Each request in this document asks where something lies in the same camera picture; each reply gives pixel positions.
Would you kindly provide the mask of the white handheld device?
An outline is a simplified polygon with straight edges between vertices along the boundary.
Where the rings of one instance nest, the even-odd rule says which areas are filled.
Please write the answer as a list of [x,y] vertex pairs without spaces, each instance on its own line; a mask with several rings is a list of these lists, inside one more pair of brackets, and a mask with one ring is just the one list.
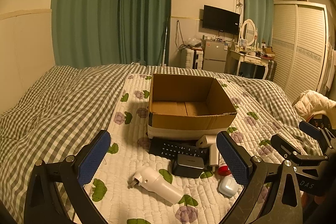
[[197,147],[209,149],[209,166],[216,167],[219,164],[219,151],[216,135],[203,135],[197,142]]

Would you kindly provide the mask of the white cylindrical electric tool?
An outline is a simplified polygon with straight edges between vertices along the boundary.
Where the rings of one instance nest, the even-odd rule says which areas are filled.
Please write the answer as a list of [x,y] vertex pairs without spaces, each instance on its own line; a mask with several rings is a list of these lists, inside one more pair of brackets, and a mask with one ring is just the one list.
[[171,204],[179,203],[183,192],[168,183],[163,176],[150,166],[142,166],[136,170],[128,188],[139,185],[149,192],[153,192]]

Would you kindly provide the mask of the black tv remote control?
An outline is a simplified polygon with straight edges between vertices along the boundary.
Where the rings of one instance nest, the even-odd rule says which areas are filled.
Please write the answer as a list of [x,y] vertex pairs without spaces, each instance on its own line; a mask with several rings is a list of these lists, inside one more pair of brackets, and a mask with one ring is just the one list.
[[209,149],[188,145],[177,141],[153,138],[149,153],[169,160],[175,160],[179,154],[201,157],[204,162],[209,159]]

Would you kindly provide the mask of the white puffy jacket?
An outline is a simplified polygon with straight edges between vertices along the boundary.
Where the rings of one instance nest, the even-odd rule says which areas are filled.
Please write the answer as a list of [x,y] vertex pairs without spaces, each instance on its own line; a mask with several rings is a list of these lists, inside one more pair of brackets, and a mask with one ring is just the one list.
[[306,121],[309,121],[315,115],[325,115],[335,127],[335,104],[335,101],[321,93],[306,90],[295,99],[292,106],[297,114]]

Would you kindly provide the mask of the white bottle red cap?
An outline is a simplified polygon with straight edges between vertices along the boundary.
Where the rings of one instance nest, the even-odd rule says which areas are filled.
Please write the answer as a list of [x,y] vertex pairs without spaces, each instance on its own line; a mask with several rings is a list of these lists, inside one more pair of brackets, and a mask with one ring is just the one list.
[[224,161],[222,155],[219,155],[218,174],[220,176],[229,176],[231,174],[231,171],[226,162]]

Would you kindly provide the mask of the white floral quilted mat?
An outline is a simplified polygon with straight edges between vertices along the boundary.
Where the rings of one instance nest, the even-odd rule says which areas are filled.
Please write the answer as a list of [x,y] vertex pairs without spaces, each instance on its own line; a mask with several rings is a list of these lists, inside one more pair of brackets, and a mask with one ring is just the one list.
[[[150,136],[151,80],[145,74],[132,74],[125,80],[108,127],[110,147],[85,190],[108,223],[219,223],[235,198],[219,193],[221,177],[211,168],[198,178],[173,174],[173,160],[178,154],[205,156],[208,151]],[[228,128],[234,141],[249,153],[278,163],[281,157],[270,139],[285,133],[289,104],[283,90],[270,81],[230,75],[218,76],[218,81],[237,110]],[[129,187],[143,166],[154,169],[160,179],[182,191],[179,203],[169,203],[141,186]]]

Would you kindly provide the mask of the white dressing table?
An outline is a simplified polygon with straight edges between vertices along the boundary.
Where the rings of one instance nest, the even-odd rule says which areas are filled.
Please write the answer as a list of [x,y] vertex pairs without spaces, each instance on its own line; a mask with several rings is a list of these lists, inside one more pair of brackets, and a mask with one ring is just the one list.
[[257,67],[263,67],[264,74],[262,75],[262,79],[269,81],[271,79],[270,75],[272,74],[271,70],[275,68],[275,63],[273,60],[228,50],[224,73],[238,76],[242,64],[250,64],[255,66],[252,76],[253,78],[256,76]]

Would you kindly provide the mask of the grey checkered bed cover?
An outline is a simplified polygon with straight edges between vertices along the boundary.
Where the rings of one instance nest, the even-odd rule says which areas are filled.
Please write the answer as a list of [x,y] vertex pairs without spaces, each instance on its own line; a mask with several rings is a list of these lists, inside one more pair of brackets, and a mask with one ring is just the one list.
[[[20,101],[1,115],[1,201],[22,223],[30,174],[37,160],[59,162],[75,155],[100,130],[108,130],[125,80],[132,74],[228,75],[193,69],[105,65],[86,69],[57,66],[42,76]],[[300,116],[285,110],[285,133],[304,155],[321,155],[318,143],[301,132]]]

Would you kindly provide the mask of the white slatted wardrobe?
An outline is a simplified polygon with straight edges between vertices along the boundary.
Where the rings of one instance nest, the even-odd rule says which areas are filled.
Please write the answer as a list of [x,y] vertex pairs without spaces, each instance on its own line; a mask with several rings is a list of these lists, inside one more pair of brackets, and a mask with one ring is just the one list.
[[272,50],[277,67],[273,82],[290,102],[306,90],[322,89],[328,34],[325,5],[299,1],[274,4]]

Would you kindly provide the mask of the brown cardboard box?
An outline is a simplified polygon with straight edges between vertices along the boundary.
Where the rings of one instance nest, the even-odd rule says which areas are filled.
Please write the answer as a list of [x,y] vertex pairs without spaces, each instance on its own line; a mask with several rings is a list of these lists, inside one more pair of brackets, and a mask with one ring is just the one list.
[[223,84],[213,77],[154,74],[148,137],[198,140],[230,127],[237,115]]

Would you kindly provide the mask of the small silver refrigerator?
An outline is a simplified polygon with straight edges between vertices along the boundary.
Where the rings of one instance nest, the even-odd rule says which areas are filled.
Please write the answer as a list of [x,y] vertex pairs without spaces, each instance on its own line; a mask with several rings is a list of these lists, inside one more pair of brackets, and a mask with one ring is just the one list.
[[202,69],[209,72],[224,73],[227,60],[227,45],[223,42],[204,40]]

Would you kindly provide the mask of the small green curtain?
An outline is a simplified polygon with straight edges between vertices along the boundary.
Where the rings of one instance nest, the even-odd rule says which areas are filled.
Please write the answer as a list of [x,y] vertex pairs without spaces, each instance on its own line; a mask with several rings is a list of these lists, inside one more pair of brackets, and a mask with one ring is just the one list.
[[244,0],[244,19],[251,19],[257,28],[257,43],[272,44],[274,0]]

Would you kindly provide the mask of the white mop pole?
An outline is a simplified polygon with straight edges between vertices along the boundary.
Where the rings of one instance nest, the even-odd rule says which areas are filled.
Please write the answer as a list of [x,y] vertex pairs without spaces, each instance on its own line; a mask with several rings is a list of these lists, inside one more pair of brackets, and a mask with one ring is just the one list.
[[165,55],[166,55],[168,27],[169,27],[169,17],[167,17],[167,20],[166,20],[165,39],[164,39],[164,44],[163,44],[161,67],[165,66]]

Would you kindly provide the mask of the large green curtain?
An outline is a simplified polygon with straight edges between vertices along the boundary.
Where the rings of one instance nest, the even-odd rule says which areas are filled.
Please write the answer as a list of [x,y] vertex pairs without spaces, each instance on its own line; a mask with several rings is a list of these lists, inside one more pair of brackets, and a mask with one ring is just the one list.
[[161,65],[171,0],[51,0],[57,65]]

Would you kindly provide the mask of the black wall television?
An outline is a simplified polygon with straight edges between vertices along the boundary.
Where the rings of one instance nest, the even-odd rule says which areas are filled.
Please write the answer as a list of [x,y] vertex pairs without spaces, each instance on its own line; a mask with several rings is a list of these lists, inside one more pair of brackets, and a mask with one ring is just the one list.
[[233,35],[239,34],[240,15],[236,12],[204,5],[202,27]]

